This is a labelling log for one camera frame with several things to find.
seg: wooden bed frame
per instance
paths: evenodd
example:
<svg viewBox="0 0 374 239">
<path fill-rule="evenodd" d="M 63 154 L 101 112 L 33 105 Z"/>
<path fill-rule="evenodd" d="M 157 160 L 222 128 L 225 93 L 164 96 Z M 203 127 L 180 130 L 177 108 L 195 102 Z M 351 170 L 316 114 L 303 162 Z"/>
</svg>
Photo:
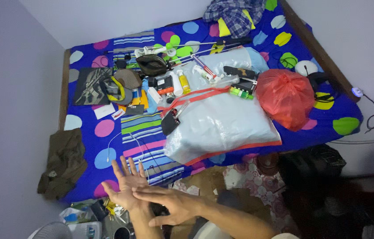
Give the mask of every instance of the wooden bed frame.
<svg viewBox="0 0 374 239">
<path fill-rule="evenodd" d="M 351 89 L 352 85 L 346 79 L 344 74 L 340 71 L 333 60 L 328 56 L 327 52 L 315 39 L 312 32 L 308 30 L 304 22 L 296 15 L 286 0 L 278 0 L 283 7 L 286 21 L 295 30 L 295 33 L 301 38 L 303 43 L 307 46 L 311 54 L 315 57 L 324 72 L 327 72 L 333 76 L 338 84 L 337 87 L 342 89 L 344 94 L 348 95 L 354 102 L 360 100 L 356 97 Z M 63 77 L 62 77 L 62 92 L 60 96 L 60 112 L 59 112 L 59 130 L 63 130 L 65 126 L 66 114 L 67 114 L 67 85 L 69 84 L 69 57 L 71 56 L 70 49 L 65 51 L 63 61 Z"/>
</svg>

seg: yellow bottle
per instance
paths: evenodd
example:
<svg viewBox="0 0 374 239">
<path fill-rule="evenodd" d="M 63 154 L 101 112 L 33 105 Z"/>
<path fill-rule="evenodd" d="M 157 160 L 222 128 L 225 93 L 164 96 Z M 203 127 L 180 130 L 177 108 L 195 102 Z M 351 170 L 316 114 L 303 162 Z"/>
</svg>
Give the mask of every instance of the yellow bottle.
<svg viewBox="0 0 374 239">
<path fill-rule="evenodd" d="M 183 87 L 183 94 L 190 93 L 190 85 L 188 84 L 187 77 L 183 74 L 183 70 L 177 70 L 178 78 L 180 79 L 181 86 Z"/>
</svg>

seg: floral rug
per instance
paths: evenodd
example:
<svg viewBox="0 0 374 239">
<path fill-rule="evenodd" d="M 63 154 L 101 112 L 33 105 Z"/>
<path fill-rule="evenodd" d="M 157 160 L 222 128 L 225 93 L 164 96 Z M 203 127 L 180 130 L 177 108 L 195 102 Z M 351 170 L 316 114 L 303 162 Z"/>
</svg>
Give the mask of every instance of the floral rug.
<svg viewBox="0 0 374 239">
<path fill-rule="evenodd" d="M 289 232 L 300 236 L 300 232 L 283 203 L 280 188 L 285 186 L 280 173 L 272 177 L 264 176 L 258 169 L 256 155 L 246 155 L 243 163 L 227 166 L 223 172 L 227 189 L 248 188 L 250 195 L 258 197 L 264 205 L 271 207 L 273 227 L 281 233 Z"/>
</svg>

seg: mattress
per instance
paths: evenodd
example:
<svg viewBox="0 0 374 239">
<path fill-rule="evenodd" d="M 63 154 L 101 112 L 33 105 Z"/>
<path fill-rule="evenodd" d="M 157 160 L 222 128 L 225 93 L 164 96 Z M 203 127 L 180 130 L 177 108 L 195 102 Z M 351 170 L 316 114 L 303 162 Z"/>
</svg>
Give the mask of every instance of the mattress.
<svg viewBox="0 0 374 239">
<path fill-rule="evenodd" d="M 284 21 L 280 5 L 271 11 L 266 9 L 259 24 L 255 27 L 250 31 L 253 42 L 244 46 L 252 47 L 258 51 L 264 57 L 269 68 L 293 70 L 292 65 L 301 60 L 317 63 L 292 27 Z M 71 53 L 82 52 L 82 57 L 70 64 L 70 74 L 76 75 L 77 71 L 85 67 L 113 67 L 114 61 L 123 59 L 126 54 L 126 52 L 120 51 L 127 48 L 153 46 L 154 44 L 164 46 L 172 35 L 178 35 L 181 44 L 215 42 L 219 38 L 218 24 L 216 22 L 205 23 L 199 19 L 73 47 Z M 197 52 L 208 50 L 211 47 L 212 44 L 209 44 L 193 49 Z M 127 63 L 128 68 L 138 67 L 135 57 Z M 84 158 L 88 162 L 88 167 L 79 178 L 75 188 L 63 199 L 65 202 L 105 196 L 103 187 L 100 185 L 102 181 L 108 181 L 115 190 L 118 189 L 117 179 L 110 162 L 107 161 L 108 155 L 110 159 L 117 161 L 121 155 L 131 156 L 135 162 L 143 159 L 143 164 L 149 175 L 149 183 L 151 185 L 167 185 L 208 167 L 228 166 L 257 155 L 298 150 L 330 142 L 342 138 L 344 135 L 357 133 L 363 121 L 358 106 L 346 95 L 341 94 L 331 103 L 316 102 L 309 115 L 310 120 L 297 132 L 292 132 L 274 121 L 274 125 L 280 133 L 282 145 L 236 150 L 185 166 L 171 160 L 163 153 L 166 137 L 162 134 L 160 127 L 159 112 L 146 112 L 141 116 L 122 116 L 115 121 L 109 115 L 97 120 L 94 106 L 73 105 L 72 98 L 77 84 L 76 79 L 76 77 L 70 77 L 69 80 L 66 124 L 80 127 L 85 145 Z M 330 85 L 322 84 L 318 91 L 318 94 L 322 95 L 331 93 L 333 90 Z M 138 142 L 132 139 L 129 134 L 123 133 L 127 128 L 130 128 L 130 131 L 135 129 L 133 135 L 138 139 Z"/>
</svg>

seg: green fan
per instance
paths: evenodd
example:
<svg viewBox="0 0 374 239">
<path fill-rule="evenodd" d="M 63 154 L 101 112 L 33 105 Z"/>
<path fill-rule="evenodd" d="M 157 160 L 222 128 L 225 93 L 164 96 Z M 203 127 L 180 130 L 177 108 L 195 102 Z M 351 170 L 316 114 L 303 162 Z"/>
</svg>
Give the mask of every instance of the green fan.
<svg viewBox="0 0 374 239">
<path fill-rule="evenodd" d="M 191 48 L 191 46 L 183 46 L 181 48 L 178 48 L 180 42 L 180 37 L 177 35 L 173 35 L 171 36 L 169 42 L 166 43 L 166 46 L 155 44 L 154 47 L 165 48 L 165 51 L 162 51 L 166 54 L 166 56 L 163 57 L 163 60 L 177 60 L 178 57 L 186 57 L 190 55 L 190 52 L 193 52 L 193 48 Z"/>
</svg>

